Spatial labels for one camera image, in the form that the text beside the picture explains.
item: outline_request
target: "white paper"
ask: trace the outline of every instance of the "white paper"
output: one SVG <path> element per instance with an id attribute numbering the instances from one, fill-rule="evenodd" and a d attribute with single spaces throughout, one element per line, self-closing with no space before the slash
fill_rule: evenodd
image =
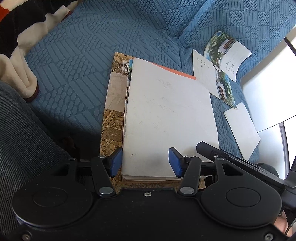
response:
<path id="1" fill-rule="evenodd" d="M 168 150 L 197 155 L 204 141 L 219 148 L 209 91 L 198 81 L 135 58 L 126 111 L 122 174 L 175 177 Z"/>
<path id="2" fill-rule="evenodd" d="M 219 68 L 225 72 L 231 80 L 236 82 L 236 75 L 240 65 L 251 54 L 251 51 L 244 45 L 235 41 L 228 52 L 221 58 Z"/>
<path id="3" fill-rule="evenodd" d="M 289 151 L 289 163 L 290 168 L 294 162 L 296 156 L 296 116 L 284 121 L 288 151 Z"/>
<path id="4" fill-rule="evenodd" d="M 243 159 L 249 160 L 260 141 L 251 117 L 244 103 L 239 103 L 237 109 L 231 108 L 224 112 L 234 138 L 239 146 Z"/>
<path id="5" fill-rule="evenodd" d="M 211 94 L 220 98 L 217 88 L 216 70 L 211 61 L 196 50 L 193 50 L 193 75 L 201 82 Z"/>
<path id="6" fill-rule="evenodd" d="M 127 79 L 126 75 L 111 72 L 105 109 L 124 112 Z"/>

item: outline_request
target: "barcode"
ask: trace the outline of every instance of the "barcode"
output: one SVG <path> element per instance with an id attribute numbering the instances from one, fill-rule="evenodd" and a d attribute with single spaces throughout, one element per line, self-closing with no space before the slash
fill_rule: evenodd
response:
<path id="1" fill-rule="evenodd" d="M 129 67 L 129 62 L 128 61 L 123 61 L 123 63 L 122 63 L 122 72 L 128 74 L 128 67 Z"/>

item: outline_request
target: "textured blue fabric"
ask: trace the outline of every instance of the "textured blue fabric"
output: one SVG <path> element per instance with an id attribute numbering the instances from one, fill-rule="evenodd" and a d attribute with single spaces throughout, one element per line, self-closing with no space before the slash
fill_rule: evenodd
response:
<path id="1" fill-rule="evenodd" d="M 231 81 L 235 102 L 247 106 L 241 78 L 292 29 L 295 16 L 293 0 L 86 0 L 27 55 L 40 87 L 31 107 L 83 150 L 96 151 L 114 52 L 193 74 L 192 49 L 203 54 L 218 30 L 252 52 Z M 223 113 L 230 107 L 211 100 L 220 148 L 241 157 Z M 249 161 L 257 160 L 258 149 Z"/>

